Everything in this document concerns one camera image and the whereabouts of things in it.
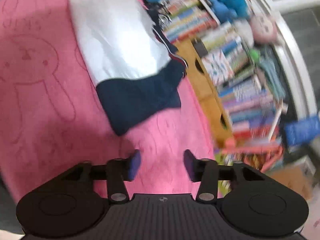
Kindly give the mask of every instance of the pink bed sheet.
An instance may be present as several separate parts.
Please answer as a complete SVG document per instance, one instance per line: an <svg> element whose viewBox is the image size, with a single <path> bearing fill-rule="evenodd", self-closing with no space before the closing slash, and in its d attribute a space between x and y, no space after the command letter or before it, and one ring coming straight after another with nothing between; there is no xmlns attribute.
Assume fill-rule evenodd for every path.
<svg viewBox="0 0 320 240"><path fill-rule="evenodd" d="M182 157L213 158L206 118L188 79L181 109L117 137L79 52L68 0L0 0L0 171L15 201L73 165L142 153L133 193L192 193ZM105 182L95 185L106 196Z"/></svg>

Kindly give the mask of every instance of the row of books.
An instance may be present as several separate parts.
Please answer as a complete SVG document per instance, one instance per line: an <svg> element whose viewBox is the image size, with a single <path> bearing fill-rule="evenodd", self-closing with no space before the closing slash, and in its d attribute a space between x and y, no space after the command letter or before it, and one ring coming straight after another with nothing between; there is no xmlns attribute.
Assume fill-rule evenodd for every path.
<svg viewBox="0 0 320 240"><path fill-rule="evenodd" d="M274 96L254 63L246 45L230 23L200 38L201 60L216 86L237 140L266 137L276 114Z"/></svg>
<svg viewBox="0 0 320 240"><path fill-rule="evenodd" d="M205 9L200 9L200 0L163 0L162 3L163 13L170 17L163 32L171 43L217 27L216 20Z"/></svg>

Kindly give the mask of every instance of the plush toy face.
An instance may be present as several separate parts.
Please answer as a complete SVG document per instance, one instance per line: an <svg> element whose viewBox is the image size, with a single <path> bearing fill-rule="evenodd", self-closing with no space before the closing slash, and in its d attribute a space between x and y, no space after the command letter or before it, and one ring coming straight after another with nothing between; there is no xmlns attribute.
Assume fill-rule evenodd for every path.
<svg viewBox="0 0 320 240"><path fill-rule="evenodd" d="M253 16L250 20L250 26L254 41L257 43L273 43L277 40L277 30L275 22L264 16Z"/></svg>

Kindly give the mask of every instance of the blue package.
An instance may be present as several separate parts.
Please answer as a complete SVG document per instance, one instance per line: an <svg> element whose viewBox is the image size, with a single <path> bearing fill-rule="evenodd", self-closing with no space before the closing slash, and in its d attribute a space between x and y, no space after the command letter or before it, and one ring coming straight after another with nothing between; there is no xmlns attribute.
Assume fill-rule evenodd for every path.
<svg viewBox="0 0 320 240"><path fill-rule="evenodd" d="M284 126L288 146L308 143L320 134L320 120L318 116L309 117Z"/></svg>

